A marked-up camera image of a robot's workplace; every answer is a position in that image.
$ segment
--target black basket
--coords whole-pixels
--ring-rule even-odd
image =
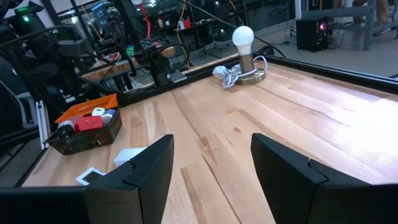
[[[49,143],[63,155],[71,155],[77,152],[93,149],[100,146],[112,144],[122,126],[120,109],[116,110],[108,124],[102,128],[77,133],[66,138],[60,138],[53,133],[45,142]]]

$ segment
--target white light bulb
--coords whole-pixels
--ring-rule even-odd
[[[251,54],[251,44],[254,41],[254,32],[250,27],[240,26],[232,35],[232,42],[238,49],[240,55]]]
[[[131,0],[133,4],[141,4],[142,0]]]

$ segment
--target orange crate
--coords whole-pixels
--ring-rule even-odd
[[[118,99],[116,98],[116,94],[104,96],[95,100],[90,100],[75,106],[71,106],[69,110],[67,110],[63,115],[61,115],[61,117],[59,117],[55,122],[57,124],[60,124],[66,121],[67,119],[77,115],[91,114],[93,110],[97,107],[102,107],[105,109],[118,107]]]

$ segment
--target red light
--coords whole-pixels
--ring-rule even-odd
[[[321,24],[319,25],[319,29],[320,30],[326,30],[328,26],[326,25],[326,22],[321,22]]]

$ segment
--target white cable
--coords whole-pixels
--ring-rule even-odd
[[[257,56],[253,59],[253,61],[255,62],[257,59],[262,58],[264,61],[264,70],[266,71],[268,68],[268,63],[267,60],[264,56]],[[255,68],[253,71],[251,72],[246,72],[244,74],[241,74],[241,66],[240,64],[235,65],[234,67],[232,67],[232,69],[227,69],[224,66],[217,66],[214,68],[213,70],[213,75],[218,77],[219,79],[221,79],[223,81],[223,88],[227,89],[227,88],[231,88],[236,80],[238,80],[241,77],[245,77],[247,75],[251,75],[253,73],[255,73],[257,71],[257,68]]]

